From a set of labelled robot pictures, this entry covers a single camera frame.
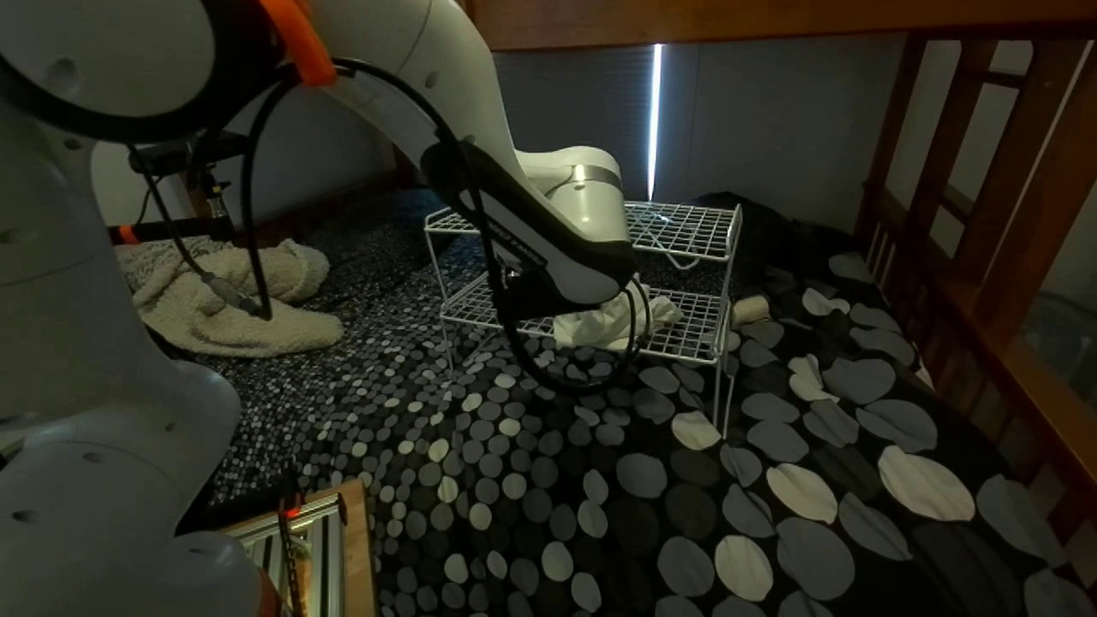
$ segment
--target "black cable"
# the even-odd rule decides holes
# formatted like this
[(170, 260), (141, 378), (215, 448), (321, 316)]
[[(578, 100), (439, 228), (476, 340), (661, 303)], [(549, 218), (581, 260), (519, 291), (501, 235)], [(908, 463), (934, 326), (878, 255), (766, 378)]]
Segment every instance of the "black cable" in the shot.
[[(266, 78), (255, 84), (255, 90), (252, 90), (250, 100), (255, 100), (260, 94), (266, 94), (266, 90), (275, 90), (275, 86), (282, 86), (282, 84), (289, 84), (289, 78), (291, 78), (291, 84), (299, 78), (294, 67), (277, 67)], [(235, 119), (235, 113), (222, 113), (219, 119), (211, 119), (211, 125), (197, 134), (197, 140), (194, 140), (194, 148), (190, 148), (187, 172), (185, 172), (187, 181), (203, 175), (205, 159), (211, 159), (210, 148), (227, 134), (227, 129), (229, 129), (234, 119)]]
[(151, 206), (151, 190), (145, 190), (141, 212), (138, 212), (138, 219), (132, 219), (132, 228), (141, 228), (141, 224), (145, 224), (146, 206)]
[(255, 154), (260, 154), (260, 139), (263, 139), (277, 105), (294, 86), (299, 86), (299, 74), (275, 74), (275, 86), (266, 90), (260, 110), (250, 119), (244, 170), (241, 170), (241, 224), (244, 224), (247, 260), (250, 260), (252, 290), (260, 295), (260, 316), (263, 319), (271, 319), (271, 291), (266, 291), (266, 274), (263, 274), (263, 260), (260, 260), (260, 250), (255, 250), (255, 228), (252, 228), (252, 165), (255, 165)]
[(205, 272), (205, 269), (194, 260), (194, 255), (182, 243), (182, 235), (179, 235), (179, 228), (173, 228), (173, 219), (170, 219), (170, 212), (169, 212), (169, 204), (163, 204), (163, 197), (159, 197), (159, 186), (158, 186), (151, 175), (145, 175), (145, 181), (146, 181), (151, 204), (158, 206), (163, 228), (169, 228), (169, 238), (170, 238), (179, 256), (203, 278), (203, 286), (210, 286), (211, 295), (219, 295), (222, 303), (229, 303), (229, 306), (235, 306), (235, 310), (244, 310), (244, 312), (250, 312), (250, 316), (263, 316), (263, 303), (255, 303), (250, 291), (244, 291), (244, 290), (215, 278), (211, 272)]
[(650, 336), (655, 323), (650, 323), (650, 300), (647, 300), (647, 290), (636, 282), (636, 295), (643, 303), (643, 333), (641, 336)]
[(634, 300), (630, 300), (626, 286), (623, 286), (623, 300), (626, 300), (626, 350), (623, 350), (623, 359), (619, 359), (604, 381), (595, 381), (595, 383), (578, 383), (578, 381), (550, 378), (549, 371), (540, 371), (540, 367), (532, 359), (532, 352), (525, 350), (525, 340), (519, 340), (519, 333), (518, 333), (518, 316), (515, 316), (510, 306), (503, 303), (503, 272), (501, 272), (501, 260), (495, 260), (495, 255), (492, 255), (495, 238), (492, 238), (492, 228), (489, 228), (489, 219), (486, 219), (484, 190), (481, 190), (481, 181), (476, 181), (476, 165), (462, 154), (462, 148), (458, 148), (452, 129), (444, 125), (444, 118), (442, 118), (417, 90), (412, 90), (404, 78), (398, 78), (398, 75), (390, 75), (390, 74), (383, 74), (383, 69), (377, 69), (377, 67), (363, 67), (363, 63), (354, 63), (354, 59), (335, 59), (335, 67), (339, 67), (342, 74), (348, 74), (348, 75), (354, 75), (354, 74), (366, 74), (366, 75), (395, 86), (398, 94), (404, 94), (423, 118), (431, 118), (431, 125), (436, 125), (436, 132), (439, 132), (439, 140), (458, 154), (462, 175), (467, 175), (467, 186), (468, 186), (468, 197), (474, 197), (474, 206), (476, 206), (476, 228), (481, 228), (481, 243), (484, 243), (484, 256), (486, 256), (489, 300), (492, 300), (495, 319), (501, 319), (501, 326), (503, 326), (503, 336), (508, 336), (508, 347), (510, 347), (518, 367), (519, 367), (525, 374), (532, 374), (534, 381), (540, 381), (546, 388), (564, 390), (564, 395), (594, 395), (594, 390), (604, 390), (607, 383), (612, 383), (612, 381), (623, 374), (623, 367), (636, 357), (636, 340), (641, 340), (641, 336), (636, 336), (636, 310), (634, 310)]
[(210, 278), (210, 272), (205, 272), (205, 269), (190, 256), (190, 250), (182, 243), (182, 235), (179, 235), (179, 228), (173, 228), (173, 219), (170, 219), (170, 212), (169, 212), (169, 204), (163, 204), (163, 197), (159, 197), (159, 186), (158, 186), (151, 175), (145, 175), (145, 186), (146, 186), (151, 204), (158, 206), (163, 228), (169, 228), (169, 238), (170, 238), (179, 256), (182, 256), (197, 278)]

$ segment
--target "white wire rack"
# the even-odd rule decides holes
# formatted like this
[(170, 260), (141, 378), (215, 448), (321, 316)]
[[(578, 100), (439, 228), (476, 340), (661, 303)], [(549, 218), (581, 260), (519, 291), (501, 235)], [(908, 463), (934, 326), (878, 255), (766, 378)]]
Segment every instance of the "white wire rack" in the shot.
[[(626, 212), (634, 250), (661, 255), (678, 272), (692, 272), (694, 266), (724, 266), (724, 286), (714, 290), (714, 295), (650, 290), (650, 300), (655, 295), (673, 300), (682, 319), (647, 336), (641, 342), (641, 352), (714, 367), (716, 374), (714, 423), (725, 430), (734, 383), (724, 383), (725, 378), (721, 371), (721, 359), (724, 359), (725, 331), (731, 331), (725, 291), (731, 291), (731, 266), (741, 242), (741, 211), (706, 211), (706, 206), (684, 206), (684, 204), (623, 204), (623, 212)], [(439, 269), (431, 238), (474, 238), (474, 235), (481, 230), (452, 211), (439, 211), (423, 218), (423, 242), (431, 250), (439, 290), (442, 290), (439, 319), (452, 326), (501, 331), (489, 303), (486, 274), (452, 291)], [(550, 336), (550, 319), (527, 323), (519, 333)]]
[[(731, 260), (737, 247), (741, 211), (706, 211), (682, 204), (623, 204), (634, 250), (689, 260)], [(474, 238), (476, 228), (452, 211), (423, 218), (423, 235)]]
[[(721, 300), (673, 290), (650, 290), (647, 300), (666, 295), (678, 306), (682, 319), (661, 326), (641, 342), (643, 357), (666, 357), (682, 363), (716, 363)], [(458, 326), (501, 331), (489, 303), (486, 274), (462, 286), (442, 303), (442, 319)], [(525, 336), (550, 336), (550, 319), (532, 319)]]

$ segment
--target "light strip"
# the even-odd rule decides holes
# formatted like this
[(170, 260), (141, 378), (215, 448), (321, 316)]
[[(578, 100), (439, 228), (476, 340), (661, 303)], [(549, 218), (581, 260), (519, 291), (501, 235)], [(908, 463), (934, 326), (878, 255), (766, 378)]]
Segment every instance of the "light strip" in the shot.
[(661, 118), (661, 45), (650, 45), (650, 94), (647, 94), (647, 204), (659, 175), (659, 118)]

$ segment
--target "floor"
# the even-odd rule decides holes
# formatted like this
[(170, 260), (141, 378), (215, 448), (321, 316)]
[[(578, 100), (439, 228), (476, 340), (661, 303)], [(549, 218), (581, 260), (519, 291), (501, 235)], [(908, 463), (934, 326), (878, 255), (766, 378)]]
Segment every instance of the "floor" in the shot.
[[(994, 500), (1013, 490), (999, 459), (914, 381), (864, 269), (807, 250), (844, 250), (827, 235), (737, 290), (764, 291), (775, 323), (737, 336), (725, 439), (699, 416), (714, 378), (694, 367), (643, 359), (598, 395), (561, 398), (518, 374), (501, 336), (454, 340), (436, 323), (407, 219), (303, 242), (335, 266), (313, 306), (342, 316), (347, 340), (205, 359), (241, 388), (244, 423), (203, 508), (363, 476), (383, 614), (1084, 607), (1053, 548), (1005, 531), (1016, 526), (999, 511), (1016, 508)], [(822, 395), (796, 378), (807, 357)], [(575, 367), (604, 374), (595, 357)], [(894, 456), (908, 469), (933, 456), (960, 496), (934, 511), (894, 496), (882, 479)]]

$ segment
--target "white robotic arm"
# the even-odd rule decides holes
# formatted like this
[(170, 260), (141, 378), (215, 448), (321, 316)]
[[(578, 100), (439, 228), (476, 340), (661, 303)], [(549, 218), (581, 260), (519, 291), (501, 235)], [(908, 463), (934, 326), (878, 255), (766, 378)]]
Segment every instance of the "white robotic arm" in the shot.
[[(515, 154), (486, 45), (452, 0), (314, 0), (347, 75), (324, 94), (374, 119), (518, 256), (518, 316), (589, 310), (634, 274), (604, 150)], [(90, 198), (90, 140), (222, 125), (282, 52), (255, 0), (0, 5), (0, 614), (255, 614), (260, 579), (210, 535), (170, 528), (222, 456), (235, 395), (145, 336)]]

